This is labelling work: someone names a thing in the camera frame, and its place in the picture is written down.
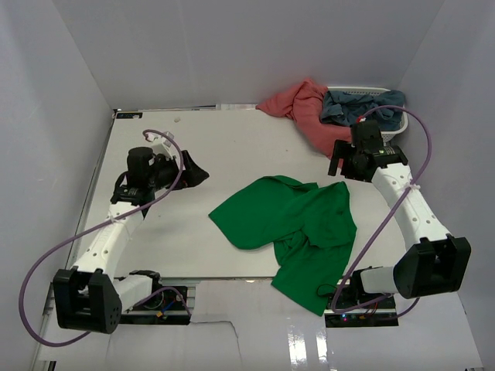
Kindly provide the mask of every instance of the green cloth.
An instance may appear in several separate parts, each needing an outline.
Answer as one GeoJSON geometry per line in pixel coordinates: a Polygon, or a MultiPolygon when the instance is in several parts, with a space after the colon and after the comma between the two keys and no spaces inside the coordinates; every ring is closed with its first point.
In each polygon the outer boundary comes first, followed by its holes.
{"type": "Polygon", "coordinates": [[[323,314],[328,298],[316,291],[342,277],[356,236],[346,183],[318,188],[282,175],[266,176],[231,196],[210,218],[239,249],[273,242],[280,269],[271,284],[323,314]]]}

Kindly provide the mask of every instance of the wire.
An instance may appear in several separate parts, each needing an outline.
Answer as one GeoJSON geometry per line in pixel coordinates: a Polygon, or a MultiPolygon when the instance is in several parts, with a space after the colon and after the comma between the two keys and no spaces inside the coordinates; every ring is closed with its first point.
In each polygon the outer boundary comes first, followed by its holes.
{"type": "Polygon", "coordinates": [[[374,308],[373,308],[373,311],[371,311],[371,313],[367,316],[368,318],[369,317],[373,317],[373,315],[377,312],[378,310],[378,303],[375,303],[374,304],[374,308]]]}
{"type": "MultiPolygon", "coordinates": [[[[425,158],[425,161],[423,162],[423,165],[421,166],[421,168],[418,170],[418,172],[416,173],[416,175],[412,178],[412,180],[410,182],[411,185],[414,185],[419,180],[419,178],[421,177],[421,175],[425,171],[426,167],[428,166],[428,163],[430,162],[430,160],[432,158],[432,136],[430,135],[430,132],[429,132],[428,128],[426,127],[426,125],[423,123],[423,121],[416,114],[410,112],[410,110],[408,110],[408,109],[406,109],[404,107],[394,106],[394,105],[390,105],[390,104],[387,104],[387,105],[384,105],[384,106],[378,106],[378,107],[375,107],[375,108],[370,109],[362,117],[366,117],[367,115],[372,114],[373,112],[375,112],[377,110],[380,110],[382,108],[396,109],[396,110],[400,110],[402,112],[405,112],[406,114],[410,114],[422,126],[423,131],[425,132],[428,150],[426,152],[426,158],[425,158]]],[[[377,230],[374,231],[373,235],[366,242],[366,244],[364,245],[362,251],[357,256],[356,260],[350,265],[350,268],[347,271],[347,273],[344,275],[341,283],[337,285],[337,290],[336,290],[335,295],[333,296],[333,300],[332,300],[332,304],[331,304],[331,308],[332,308],[332,311],[334,313],[343,314],[343,313],[347,313],[348,311],[352,311],[354,309],[364,308],[364,307],[366,307],[366,306],[368,306],[370,304],[378,303],[379,301],[382,301],[382,300],[384,300],[386,298],[389,298],[391,296],[390,294],[385,294],[385,295],[381,295],[380,297],[375,298],[373,300],[369,300],[369,301],[366,301],[366,302],[361,303],[359,305],[354,305],[354,306],[349,307],[349,308],[345,308],[345,309],[337,309],[336,308],[337,300],[339,299],[339,296],[342,294],[342,290],[344,289],[347,280],[349,280],[350,275],[354,272],[354,270],[356,269],[356,267],[359,264],[359,262],[361,261],[361,259],[363,259],[363,256],[368,252],[368,250],[370,249],[370,247],[373,244],[373,242],[380,235],[381,231],[385,228],[385,226],[388,224],[388,222],[392,219],[392,217],[394,216],[395,212],[398,210],[399,206],[402,204],[402,202],[408,196],[408,194],[409,194],[410,191],[411,191],[411,187],[407,187],[404,190],[404,192],[399,197],[399,199],[397,200],[397,202],[390,209],[390,212],[387,214],[387,216],[385,217],[385,219],[383,220],[383,222],[381,222],[380,226],[378,226],[377,230]]],[[[410,310],[413,309],[413,307],[414,306],[412,305],[404,313],[401,313],[400,315],[398,315],[398,317],[401,317],[402,315],[409,313],[410,310]]]]}
{"type": "Polygon", "coordinates": [[[392,321],[394,319],[397,319],[397,318],[400,318],[402,317],[403,315],[406,315],[407,313],[409,313],[410,311],[412,311],[412,309],[417,305],[419,301],[419,298],[416,298],[412,304],[409,306],[409,308],[407,308],[405,311],[403,311],[402,313],[399,313],[398,315],[394,315],[393,317],[387,317],[387,318],[379,318],[380,321],[392,321]]]}
{"type": "Polygon", "coordinates": [[[169,310],[169,308],[174,304],[174,301],[171,301],[166,307],[162,309],[162,314],[164,315],[166,311],[169,310]]]}
{"type": "Polygon", "coordinates": [[[150,308],[150,307],[148,307],[146,305],[143,305],[143,307],[145,307],[146,309],[149,309],[150,311],[152,311],[153,309],[157,309],[160,305],[162,305],[163,299],[165,299],[165,295],[162,292],[162,299],[160,300],[160,302],[156,306],[154,306],[153,308],[150,308]]]}
{"type": "Polygon", "coordinates": [[[316,289],[316,294],[318,296],[320,296],[321,298],[328,298],[330,296],[333,295],[333,292],[330,292],[328,294],[320,294],[319,293],[319,289],[322,287],[322,286],[332,286],[333,288],[337,289],[337,286],[335,286],[334,284],[321,284],[320,286],[318,286],[318,288],[316,289]]]}
{"type": "Polygon", "coordinates": [[[66,239],[65,241],[62,241],[61,243],[59,243],[58,245],[56,245],[55,247],[52,247],[51,249],[49,249],[47,252],[45,252],[33,265],[32,267],[28,270],[28,273],[26,274],[26,276],[24,277],[24,281],[22,281],[22,284],[21,284],[21,289],[19,291],[19,302],[18,302],[18,306],[19,306],[19,315],[21,317],[21,321],[22,321],[22,324],[24,325],[24,328],[26,329],[26,331],[31,335],[31,337],[33,339],[35,339],[37,342],[39,342],[40,344],[44,345],[44,346],[50,346],[50,347],[53,347],[53,348],[59,348],[59,347],[62,347],[62,346],[66,346],[66,345],[70,345],[70,344],[74,344],[75,342],[81,340],[82,338],[84,338],[85,336],[88,336],[90,333],[89,332],[85,332],[79,336],[76,336],[75,338],[71,339],[71,340],[67,340],[66,342],[49,342],[48,340],[45,340],[44,338],[42,338],[41,336],[39,336],[36,331],[31,327],[31,325],[29,324],[29,321],[28,321],[28,318],[26,316],[26,309],[24,307],[24,297],[26,296],[26,288],[28,286],[28,283],[29,283],[29,280],[31,279],[32,277],[32,274],[34,273],[34,271],[36,270],[37,267],[40,266],[40,264],[47,258],[49,257],[51,254],[55,253],[56,251],[60,250],[62,247],[66,246],[67,244],[71,243],[71,242],[74,242],[75,240],[79,240],[81,237],[84,237],[92,232],[94,232],[95,230],[99,230],[100,228],[103,228],[105,226],[109,226],[110,224],[112,224],[115,220],[120,220],[120,219],[124,219],[134,213],[138,213],[144,209],[147,209],[149,208],[150,206],[152,205],[155,205],[156,203],[160,202],[161,200],[163,200],[165,197],[167,197],[167,195],[169,193],[171,193],[171,191],[173,191],[173,189],[176,187],[177,183],[179,182],[180,180],[180,176],[182,175],[183,173],[183,166],[184,166],[184,157],[183,157],[183,154],[180,150],[180,147],[177,145],[177,143],[174,142],[173,138],[169,137],[168,135],[166,134],[163,134],[161,131],[157,131],[157,130],[153,130],[153,129],[147,129],[147,130],[144,130],[142,132],[142,134],[146,137],[146,134],[148,133],[153,133],[153,134],[157,134],[157,135],[161,135],[163,136],[165,139],[168,139],[170,141],[170,143],[172,143],[172,145],[176,148],[176,150],[178,151],[179,153],[179,173],[177,174],[176,178],[174,179],[172,185],[170,186],[169,189],[167,189],[160,197],[158,197],[157,199],[154,199],[152,200],[151,202],[149,203],[146,203],[145,205],[143,206],[140,206],[140,207],[136,207],[135,209],[131,210],[131,211],[128,211],[126,213],[123,213],[119,216],[116,216],[115,218],[113,218],[113,220],[106,220],[104,221],[103,223],[100,223],[100,224],[97,224],[96,226],[92,226],[90,229],[88,230],[84,230],[83,232],[80,232],[78,234],[76,234],[75,236],[72,236],[71,238],[68,238],[66,239]]]}
{"type": "Polygon", "coordinates": [[[146,298],[138,301],[136,304],[134,304],[134,306],[137,307],[143,303],[146,303],[149,299],[153,298],[155,295],[158,295],[160,292],[163,292],[165,290],[172,290],[173,292],[175,292],[177,294],[177,296],[179,296],[180,301],[183,303],[183,307],[184,307],[184,309],[186,309],[186,312],[189,315],[189,317],[191,317],[193,315],[193,313],[191,313],[191,310],[189,309],[189,307],[186,305],[186,301],[184,300],[183,295],[179,292],[179,290],[177,290],[176,288],[173,288],[172,286],[164,286],[163,288],[159,288],[155,292],[152,292],[146,298]]]}

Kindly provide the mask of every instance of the white enclosure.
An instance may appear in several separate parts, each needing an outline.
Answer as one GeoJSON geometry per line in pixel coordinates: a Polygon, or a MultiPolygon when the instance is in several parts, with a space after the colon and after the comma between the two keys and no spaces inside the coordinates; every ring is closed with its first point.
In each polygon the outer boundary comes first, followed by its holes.
{"type": "MultiPolygon", "coordinates": [[[[17,313],[19,286],[37,257],[77,228],[110,108],[257,103],[312,77],[403,90],[430,127],[434,153],[422,191],[472,244],[459,296],[483,365],[495,369],[494,7],[491,0],[1,0],[3,368],[30,369],[36,344],[17,313]]],[[[399,144],[416,170],[425,146],[413,120],[399,144]]],[[[67,253],[48,260],[29,286],[36,329],[67,253]]]]}

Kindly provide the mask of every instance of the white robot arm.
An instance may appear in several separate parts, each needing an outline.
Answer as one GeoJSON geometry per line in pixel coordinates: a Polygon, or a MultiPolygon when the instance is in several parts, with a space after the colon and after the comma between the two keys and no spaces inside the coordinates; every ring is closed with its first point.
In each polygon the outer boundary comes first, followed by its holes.
{"type": "MultiPolygon", "coordinates": [[[[124,280],[114,282],[122,252],[149,210],[145,205],[155,199],[156,191],[168,188],[179,176],[179,167],[170,155],[170,143],[161,137],[147,140],[152,143],[150,147],[129,151],[128,171],[115,183],[106,217],[113,223],[98,231],[69,270],[60,269],[53,278],[61,328],[110,334],[117,328],[121,313],[148,297],[153,285],[158,284],[159,274],[151,271],[131,272],[124,280]]],[[[182,151],[182,157],[184,169],[174,190],[198,186],[209,177],[187,151],[182,151]]]]}
{"type": "Polygon", "coordinates": [[[348,179],[372,182],[392,208],[409,193],[395,212],[407,248],[393,267],[370,267],[354,271],[350,290],[358,297],[367,294],[395,294],[404,298],[457,291],[463,280],[471,247],[464,237],[453,237],[439,222],[419,187],[411,185],[408,160],[398,146],[384,146],[376,122],[351,127],[353,143],[336,141],[329,175],[335,175],[339,160],[341,174],[348,179]]]}

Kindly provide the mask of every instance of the red towel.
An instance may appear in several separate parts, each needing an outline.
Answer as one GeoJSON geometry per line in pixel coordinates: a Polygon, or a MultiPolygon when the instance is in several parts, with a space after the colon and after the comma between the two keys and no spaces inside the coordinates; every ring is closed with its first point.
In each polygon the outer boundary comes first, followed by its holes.
{"type": "Polygon", "coordinates": [[[308,140],[327,157],[333,153],[336,139],[350,141],[350,129],[319,122],[323,96],[327,87],[316,85],[311,79],[305,79],[287,91],[278,93],[256,106],[258,110],[275,117],[288,117],[295,121],[308,140]]]}

